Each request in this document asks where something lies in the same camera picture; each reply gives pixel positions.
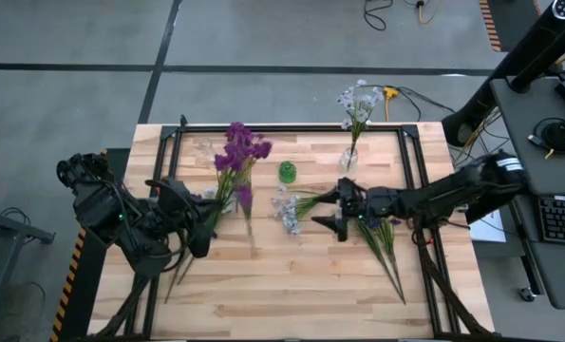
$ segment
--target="black keyboard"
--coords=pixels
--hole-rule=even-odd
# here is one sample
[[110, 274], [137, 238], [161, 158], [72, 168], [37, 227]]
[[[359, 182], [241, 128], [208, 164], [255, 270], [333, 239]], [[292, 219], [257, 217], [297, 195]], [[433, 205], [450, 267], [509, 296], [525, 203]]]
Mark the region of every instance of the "black keyboard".
[[543, 240], [565, 243], [565, 200], [539, 199], [539, 217]]

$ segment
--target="white paper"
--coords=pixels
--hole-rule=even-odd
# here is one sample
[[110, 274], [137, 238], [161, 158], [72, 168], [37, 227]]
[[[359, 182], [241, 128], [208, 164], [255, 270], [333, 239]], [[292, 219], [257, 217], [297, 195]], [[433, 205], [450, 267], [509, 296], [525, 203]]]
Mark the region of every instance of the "white paper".
[[505, 242], [506, 235], [503, 233], [499, 210], [488, 214], [478, 221], [472, 222], [472, 224], [470, 224], [470, 236], [475, 241]]

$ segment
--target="gray floor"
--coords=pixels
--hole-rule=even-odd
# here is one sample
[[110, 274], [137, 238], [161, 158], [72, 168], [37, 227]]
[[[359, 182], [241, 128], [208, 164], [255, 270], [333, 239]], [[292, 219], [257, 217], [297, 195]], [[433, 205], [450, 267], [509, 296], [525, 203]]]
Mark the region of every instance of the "gray floor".
[[[0, 1], [0, 63], [153, 64], [172, 0]], [[385, 32], [362, 19], [361, 1], [184, 0], [167, 64], [333, 67], [491, 68], [503, 57], [490, 48], [476, 1], [446, 0], [427, 27], [397, 1], [384, 12]], [[76, 152], [127, 147], [149, 73], [0, 71], [0, 210], [23, 208], [35, 225], [56, 232], [52, 246], [28, 245], [0, 307], [0, 335], [44, 341], [65, 281], [77, 234], [73, 197], [54, 167]], [[338, 93], [364, 78], [408, 86], [459, 108], [480, 77], [165, 73], [149, 123], [338, 122]], [[444, 110], [417, 102], [423, 120]], [[393, 121], [414, 121], [404, 99]], [[383, 119], [380, 108], [378, 120]], [[491, 131], [505, 135], [501, 122]], [[492, 148], [498, 139], [484, 137]], [[473, 154], [481, 153], [476, 146]], [[518, 259], [481, 259], [496, 328], [508, 336], [565, 340], [565, 311], [547, 298], [524, 303]], [[41, 308], [41, 284], [46, 305]]]

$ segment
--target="wooden tabletop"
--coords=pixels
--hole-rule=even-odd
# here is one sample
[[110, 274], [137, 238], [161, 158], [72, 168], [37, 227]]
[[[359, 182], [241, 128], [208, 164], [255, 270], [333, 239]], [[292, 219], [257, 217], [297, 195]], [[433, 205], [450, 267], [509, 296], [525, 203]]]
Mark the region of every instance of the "wooden tabletop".
[[[453, 172], [440, 123], [419, 127], [430, 181]], [[125, 184], [137, 197], [148, 196], [144, 180], [151, 179], [160, 125], [137, 126]], [[395, 250], [405, 290], [406, 305], [396, 295], [381, 264], [351, 230], [347, 242], [337, 242], [327, 228], [309, 221], [310, 215], [329, 215], [333, 207], [320, 204], [300, 223], [299, 236], [290, 236], [273, 217], [271, 198], [279, 184], [277, 167], [292, 161], [297, 180], [291, 189], [324, 192], [340, 176], [338, 159], [348, 148], [349, 133], [273, 133], [270, 157], [253, 169], [253, 229], [251, 255], [244, 220], [227, 215], [218, 225], [218, 239], [210, 254], [197, 259], [182, 283], [163, 303], [173, 272], [160, 277], [153, 338], [168, 339], [280, 339], [280, 338], [398, 338], [431, 337], [422, 270], [417, 248], [405, 224], [397, 226]], [[215, 168], [198, 150], [209, 139], [215, 151], [225, 143], [222, 134], [184, 134], [178, 180], [192, 192], [215, 186]], [[419, 186], [412, 142], [407, 140]], [[405, 188], [405, 177], [395, 133], [365, 132], [357, 145], [358, 171], [353, 178], [364, 187]], [[171, 146], [167, 148], [164, 173]], [[451, 221], [465, 224], [456, 214]], [[441, 229], [451, 283], [467, 309], [482, 326], [493, 330], [469, 232]], [[133, 273], [116, 246], [107, 252], [90, 332], [104, 327], [130, 291]], [[141, 328], [144, 300], [137, 329]], [[437, 292], [443, 326], [448, 322], [443, 297]]]

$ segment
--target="small green object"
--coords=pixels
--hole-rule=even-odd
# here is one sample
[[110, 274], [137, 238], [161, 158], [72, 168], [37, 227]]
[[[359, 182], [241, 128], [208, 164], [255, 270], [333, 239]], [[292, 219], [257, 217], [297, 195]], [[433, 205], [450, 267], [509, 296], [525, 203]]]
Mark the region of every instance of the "small green object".
[[278, 178], [283, 183], [292, 183], [297, 179], [297, 168], [290, 161], [283, 161], [278, 168]]

